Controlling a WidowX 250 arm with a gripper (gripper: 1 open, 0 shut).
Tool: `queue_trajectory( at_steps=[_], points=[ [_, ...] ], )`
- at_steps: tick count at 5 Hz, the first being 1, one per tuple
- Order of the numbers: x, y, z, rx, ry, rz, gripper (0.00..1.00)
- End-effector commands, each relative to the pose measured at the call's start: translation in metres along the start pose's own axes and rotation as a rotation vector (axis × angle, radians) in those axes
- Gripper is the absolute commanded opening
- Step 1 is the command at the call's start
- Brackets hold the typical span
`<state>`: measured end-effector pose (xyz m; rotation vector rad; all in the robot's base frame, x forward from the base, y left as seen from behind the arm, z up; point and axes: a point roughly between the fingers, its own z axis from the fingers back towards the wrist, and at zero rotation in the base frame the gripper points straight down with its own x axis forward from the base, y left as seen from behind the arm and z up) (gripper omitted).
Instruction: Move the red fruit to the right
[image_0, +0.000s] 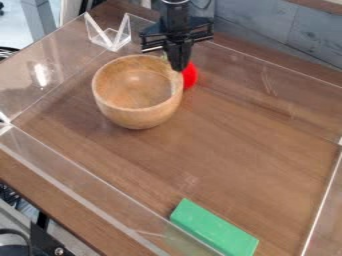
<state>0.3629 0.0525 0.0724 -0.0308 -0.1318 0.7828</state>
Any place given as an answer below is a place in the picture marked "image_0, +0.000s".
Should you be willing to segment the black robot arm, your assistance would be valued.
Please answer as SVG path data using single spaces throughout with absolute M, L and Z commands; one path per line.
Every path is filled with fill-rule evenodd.
M 186 69 L 192 46 L 214 38 L 214 21 L 210 17 L 190 15 L 190 0 L 160 0 L 160 18 L 139 32 L 142 52 L 162 49 L 175 71 Z

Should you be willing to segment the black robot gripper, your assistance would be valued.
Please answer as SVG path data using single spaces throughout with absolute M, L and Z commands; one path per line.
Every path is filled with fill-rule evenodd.
M 192 24 L 186 31 L 167 32 L 163 25 L 155 23 L 139 32 L 139 37 L 142 52 L 147 53 L 166 48 L 171 67 L 179 71 L 188 65 L 192 43 L 214 38 L 214 24 L 211 22 Z

